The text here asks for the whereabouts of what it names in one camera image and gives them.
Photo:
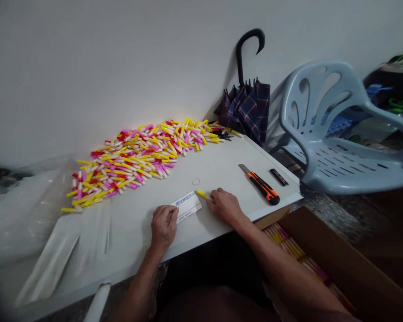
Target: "white pipe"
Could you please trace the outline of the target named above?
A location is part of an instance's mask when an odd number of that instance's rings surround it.
[[[99,322],[102,316],[104,305],[106,304],[109,291],[111,290],[111,284],[100,285],[97,293],[94,295],[94,299],[91,302],[90,308],[86,313],[84,322]]]

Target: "umbrella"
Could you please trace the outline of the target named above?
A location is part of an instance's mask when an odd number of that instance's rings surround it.
[[[233,86],[230,93],[224,90],[220,105],[215,110],[221,125],[244,133],[262,146],[266,140],[267,119],[270,105],[270,85],[261,83],[258,78],[249,85],[244,83],[242,68],[242,45],[251,38],[257,37],[258,51],[264,48],[265,36],[261,29],[248,31],[240,38],[236,46],[237,71],[239,89]]]

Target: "white label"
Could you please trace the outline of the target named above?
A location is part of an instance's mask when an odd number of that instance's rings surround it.
[[[194,191],[187,193],[185,196],[179,198],[170,205],[179,208],[178,219],[176,221],[177,224],[202,208],[202,204]]]

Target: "umbrella handle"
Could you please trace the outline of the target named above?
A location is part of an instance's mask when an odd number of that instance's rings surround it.
[[[258,51],[256,54],[261,52],[261,49],[264,48],[265,36],[261,29],[252,29],[245,33],[242,38],[239,39],[236,46],[236,58],[237,58],[237,72],[239,74],[239,84],[243,86],[243,68],[242,68],[242,45],[243,43],[251,37],[258,38]]]

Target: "light blue chair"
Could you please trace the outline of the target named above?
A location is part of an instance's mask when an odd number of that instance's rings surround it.
[[[339,79],[335,83],[333,76]],[[322,95],[329,82],[334,84]],[[301,66],[285,84],[279,117],[285,134],[274,150],[284,149],[303,165],[301,181],[317,192],[352,195],[402,187],[403,150],[388,153],[326,138],[332,120],[350,106],[359,106],[403,132],[403,118],[375,107],[349,64],[318,61]]]

